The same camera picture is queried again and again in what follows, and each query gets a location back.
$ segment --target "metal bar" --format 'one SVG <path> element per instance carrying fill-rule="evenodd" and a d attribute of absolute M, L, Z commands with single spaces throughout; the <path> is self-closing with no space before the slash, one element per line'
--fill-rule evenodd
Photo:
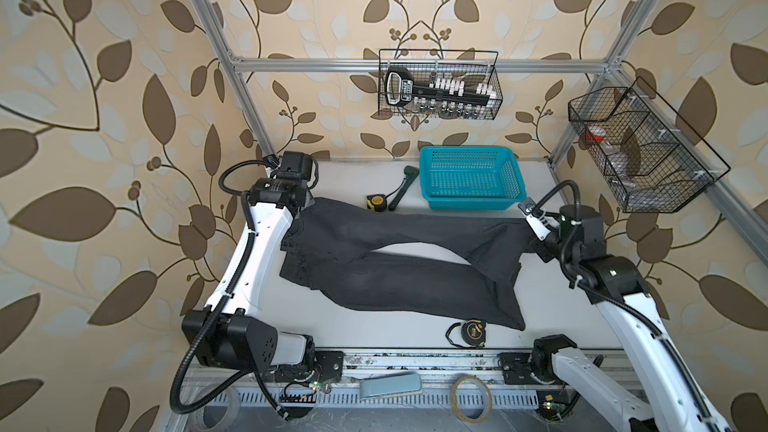
<path fill-rule="evenodd" d="M 589 88 L 587 88 L 586 93 L 589 94 L 590 92 L 594 92 L 603 87 L 605 78 L 605 72 L 593 78 L 592 82 L 589 84 Z M 562 162 L 563 158 L 565 158 L 568 150 L 571 149 L 575 139 L 576 131 L 573 129 L 573 127 L 571 127 L 571 124 L 569 123 L 566 125 L 565 130 L 563 130 L 563 135 L 560 136 L 560 141 L 554 147 L 554 149 L 552 149 L 552 154 L 549 156 L 550 168 L 557 168 L 558 164 Z"/>
<path fill-rule="evenodd" d="M 610 81 L 619 87 L 629 87 L 633 83 L 633 80 L 620 67 L 612 68 L 609 77 Z M 675 133 L 674 131 L 677 130 L 677 127 L 670 123 L 666 115 L 658 110 L 656 103 L 648 100 L 647 104 L 657 118 Z M 703 165 L 707 165 L 706 160 L 701 157 L 696 148 L 690 144 L 684 135 L 675 133 L 675 136 Z M 768 225 L 765 224 L 763 219 L 757 215 L 752 207 L 745 204 L 744 200 L 722 180 L 718 180 L 707 187 L 704 193 L 720 213 L 723 214 L 728 223 L 734 227 L 744 242 L 752 248 L 755 255 L 764 264 L 768 265 Z"/>
<path fill-rule="evenodd" d="M 435 63 L 434 60 L 429 59 L 408 59 L 408 62 Z M 477 65 L 488 63 L 486 60 L 462 60 L 461 62 Z M 379 70 L 378 60 L 364 59 L 247 59 L 235 57 L 232 59 L 232 63 L 237 72 L 366 73 Z M 504 59 L 496 62 L 496 71 L 498 73 L 602 73 L 607 66 L 608 64 L 604 60 Z"/>
<path fill-rule="evenodd" d="M 221 69 L 229 80 L 234 90 L 235 96 L 240 101 L 243 107 L 243 113 L 245 120 L 248 122 L 248 126 L 254 132 L 256 140 L 261 145 L 261 150 L 265 156 L 273 154 L 275 148 L 272 145 L 270 137 L 266 133 L 264 122 L 259 117 L 259 112 L 256 110 L 254 101 L 251 99 L 248 93 L 248 87 L 243 80 L 243 77 L 235 70 L 230 60 L 230 52 L 226 48 L 226 41 L 224 34 L 219 26 L 219 21 L 216 18 L 214 8 L 208 0 L 190 0 L 192 6 L 197 12 L 197 16 L 200 18 L 200 24 L 208 35 L 208 41 L 211 47 L 216 53 L 216 57 L 221 64 Z"/>
<path fill-rule="evenodd" d="M 629 48 L 637 38 L 640 30 L 645 24 L 648 15 L 654 11 L 656 4 L 659 0 L 638 0 L 638 2 L 632 7 L 632 11 L 629 13 L 624 25 L 619 31 L 619 35 L 616 37 L 614 44 L 610 47 L 606 60 L 611 65 L 620 64 L 622 60 L 627 56 Z"/>

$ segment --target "wire basket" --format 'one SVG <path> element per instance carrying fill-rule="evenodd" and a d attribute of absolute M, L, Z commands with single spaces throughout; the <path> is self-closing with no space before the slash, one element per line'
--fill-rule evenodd
<path fill-rule="evenodd" d="M 490 50 L 380 49 L 379 110 L 493 120 L 504 100 Z M 442 59 L 441 56 L 455 56 Z"/>
<path fill-rule="evenodd" d="M 648 106 L 656 97 L 674 112 L 674 125 Z M 568 120 L 624 212 L 677 212 L 730 170 L 647 82 L 604 87 L 573 99 Z"/>

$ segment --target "black tape measure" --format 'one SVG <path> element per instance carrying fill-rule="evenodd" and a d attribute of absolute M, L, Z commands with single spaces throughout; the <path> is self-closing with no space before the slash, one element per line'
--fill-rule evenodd
<path fill-rule="evenodd" d="M 454 341 L 451 340 L 450 335 L 453 329 L 458 327 L 459 325 L 462 326 L 462 339 L 469 344 L 469 347 L 466 345 L 459 345 L 456 344 Z M 464 324 L 461 322 L 456 322 L 454 325 L 448 328 L 446 331 L 446 339 L 450 343 L 450 345 L 453 345 L 454 347 L 458 348 L 483 348 L 485 347 L 485 321 L 481 321 L 479 319 L 472 319 L 466 321 Z"/>
<path fill-rule="evenodd" d="M 386 196 L 384 194 L 375 194 L 366 197 L 366 207 L 369 210 L 384 212 L 386 210 Z"/>

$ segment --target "socket set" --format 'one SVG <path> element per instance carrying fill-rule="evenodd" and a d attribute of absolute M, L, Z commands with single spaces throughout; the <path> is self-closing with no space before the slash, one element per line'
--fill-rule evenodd
<path fill-rule="evenodd" d="M 408 60 L 384 60 L 379 51 L 379 109 L 400 113 L 436 116 L 441 119 L 493 120 L 503 97 L 495 63 L 498 53 L 475 51 L 474 58 L 436 60 L 417 59 L 409 50 Z M 458 53 L 460 50 L 445 53 Z M 489 54 L 491 58 L 478 58 Z"/>

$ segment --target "blue plastic basket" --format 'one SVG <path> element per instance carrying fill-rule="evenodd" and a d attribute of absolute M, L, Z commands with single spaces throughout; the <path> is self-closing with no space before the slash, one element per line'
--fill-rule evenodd
<path fill-rule="evenodd" d="M 505 210 L 526 197 L 506 147 L 424 147 L 418 162 L 430 208 Z"/>

